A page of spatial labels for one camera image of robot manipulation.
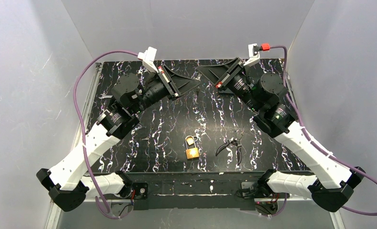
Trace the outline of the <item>large brass padlock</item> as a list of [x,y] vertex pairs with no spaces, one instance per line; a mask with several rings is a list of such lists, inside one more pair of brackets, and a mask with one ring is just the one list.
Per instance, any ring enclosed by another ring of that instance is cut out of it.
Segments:
[[196,146],[197,137],[194,136],[194,138],[195,138],[195,143],[191,146],[187,146],[185,141],[184,141],[186,157],[189,160],[199,158],[199,156],[200,156],[198,147]]

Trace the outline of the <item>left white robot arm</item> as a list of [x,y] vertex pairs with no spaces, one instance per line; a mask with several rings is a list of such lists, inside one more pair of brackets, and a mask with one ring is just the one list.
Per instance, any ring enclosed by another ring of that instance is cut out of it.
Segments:
[[145,84],[133,73],[120,76],[108,107],[90,131],[83,132],[81,142],[55,166],[37,172],[52,201],[69,212],[91,197],[114,194],[133,198],[135,185],[123,172],[96,176],[91,166],[138,125],[139,113],[163,98],[177,99],[199,84],[199,80],[179,75],[166,65],[150,73]]

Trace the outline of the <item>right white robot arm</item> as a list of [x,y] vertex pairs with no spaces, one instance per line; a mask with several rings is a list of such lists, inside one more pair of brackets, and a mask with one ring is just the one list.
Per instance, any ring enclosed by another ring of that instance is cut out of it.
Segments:
[[307,139],[296,114],[285,104],[288,90],[280,75],[265,73],[258,80],[247,74],[241,59],[225,64],[205,65],[198,72],[216,89],[230,90],[255,116],[258,128],[294,153],[311,175],[295,175],[267,170],[251,193],[256,197],[288,193],[312,199],[318,206],[336,212],[343,207],[362,177],[323,155]]

